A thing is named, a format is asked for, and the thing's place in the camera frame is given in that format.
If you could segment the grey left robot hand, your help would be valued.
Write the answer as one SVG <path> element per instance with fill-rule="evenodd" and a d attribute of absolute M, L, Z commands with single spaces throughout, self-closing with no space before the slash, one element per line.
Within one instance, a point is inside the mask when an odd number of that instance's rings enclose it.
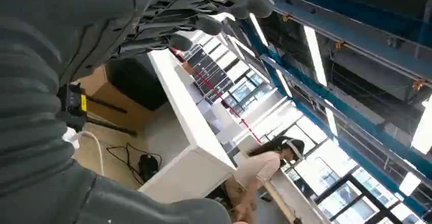
<path fill-rule="evenodd" d="M 81 166 L 57 115 L 144 14 L 265 18 L 272 0 L 1 0 L 1 223 L 231 223 L 210 199 L 162 204 Z"/>

